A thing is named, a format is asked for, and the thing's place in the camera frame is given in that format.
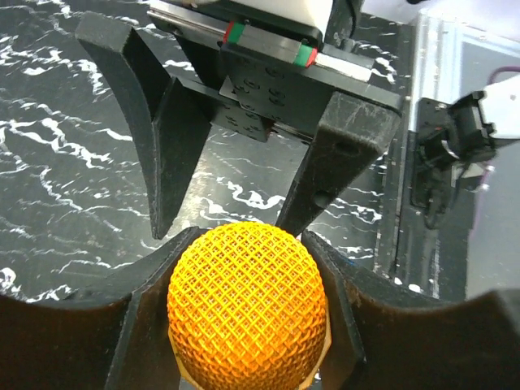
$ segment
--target metal frame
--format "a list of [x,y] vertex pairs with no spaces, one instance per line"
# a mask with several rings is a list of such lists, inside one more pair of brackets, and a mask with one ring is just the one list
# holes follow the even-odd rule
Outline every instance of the metal frame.
[[[462,56],[466,43],[518,58],[520,43],[467,27],[455,19],[440,19],[431,15],[428,10],[421,11],[415,22],[415,40],[413,86],[409,95],[410,113],[407,123],[409,131],[401,143],[404,148],[392,148],[388,154],[388,166],[392,169],[388,170],[386,181],[394,185],[387,185],[385,188],[387,200],[383,205],[383,215],[389,219],[395,215],[395,218],[392,222],[383,221],[381,224],[374,271],[399,284],[417,289],[421,287],[420,280],[425,278],[414,275],[409,267],[410,261],[426,260],[407,260],[406,256],[403,258],[402,251],[407,245],[418,245],[423,247],[422,250],[429,245],[433,252],[432,259],[427,261],[431,260],[433,267],[426,278],[429,285],[421,287],[422,293],[460,301],[466,298],[467,240],[473,223],[475,194],[472,190],[475,188],[475,180],[471,181],[473,174],[464,175],[465,179],[468,178],[465,184],[468,190],[463,191],[462,195],[465,207],[459,208],[453,216],[453,219],[460,219],[462,225],[455,223],[439,232],[425,232],[421,211],[410,208],[407,204],[411,178],[406,172],[414,163],[418,108],[424,98],[451,104],[461,97]],[[473,172],[481,175],[483,171]]]

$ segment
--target black cable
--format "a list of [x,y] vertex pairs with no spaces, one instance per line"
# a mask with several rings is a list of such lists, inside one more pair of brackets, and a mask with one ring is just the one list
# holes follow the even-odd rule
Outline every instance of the black cable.
[[520,73],[520,67],[510,66],[510,67],[498,67],[493,71],[493,73],[487,79],[487,85],[495,84],[496,77],[501,73],[512,72],[512,73]]
[[[430,205],[427,207],[426,213],[424,215],[424,224],[426,227],[430,230],[439,230],[442,225],[446,222],[446,219],[449,215],[449,212],[453,210],[454,206],[457,204],[457,200],[459,197],[459,194],[461,192],[461,186],[462,186],[462,177],[468,172],[470,169],[471,164],[465,164],[462,168],[462,172],[459,174],[457,179],[455,180],[455,187],[452,187],[450,185],[451,190],[451,196],[449,199],[448,205],[443,207],[438,207],[440,205],[437,205],[436,209],[432,209],[431,205],[434,202],[430,202]],[[430,196],[430,199],[434,199],[435,194],[433,193]]]

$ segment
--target black bracket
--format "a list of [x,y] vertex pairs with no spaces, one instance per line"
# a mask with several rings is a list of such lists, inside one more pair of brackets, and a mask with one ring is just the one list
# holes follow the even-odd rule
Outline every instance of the black bracket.
[[494,127],[484,123],[479,106],[483,97],[480,91],[451,106],[431,99],[418,104],[411,202],[425,210],[430,229],[437,229],[453,208],[470,165],[496,156]]
[[[281,122],[312,140],[277,221],[295,235],[384,153],[399,124],[398,94],[331,68],[296,67],[232,43],[222,44],[219,55],[204,62],[197,54],[204,46],[185,40],[187,55],[195,56],[195,68],[208,83],[202,84],[171,77],[121,21],[86,13],[76,37],[106,77],[128,122],[158,239],[180,210],[211,124],[265,142]],[[221,92],[222,72],[237,99]]]

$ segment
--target orange mesh ball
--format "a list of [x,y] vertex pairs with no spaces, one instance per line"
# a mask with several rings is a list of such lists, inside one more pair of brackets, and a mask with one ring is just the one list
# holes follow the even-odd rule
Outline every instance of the orange mesh ball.
[[175,267],[167,310],[181,373],[204,390],[306,388],[330,345],[314,259],[264,223],[195,240]]

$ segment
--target screw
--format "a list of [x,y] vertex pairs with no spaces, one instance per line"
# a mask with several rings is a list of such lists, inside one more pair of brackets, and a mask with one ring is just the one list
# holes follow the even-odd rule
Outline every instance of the screw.
[[254,81],[251,81],[249,79],[244,80],[244,84],[251,89],[260,89],[260,85],[256,84]]
[[278,89],[269,88],[269,93],[273,95],[277,99],[283,99],[285,98],[285,94]]
[[266,72],[269,76],[275,79],[283,79],[284,75],[272,67],[266,67]]
[[283,107],[285,103],[275,97],[269,97],[269,102],[273,103],[275,106]]

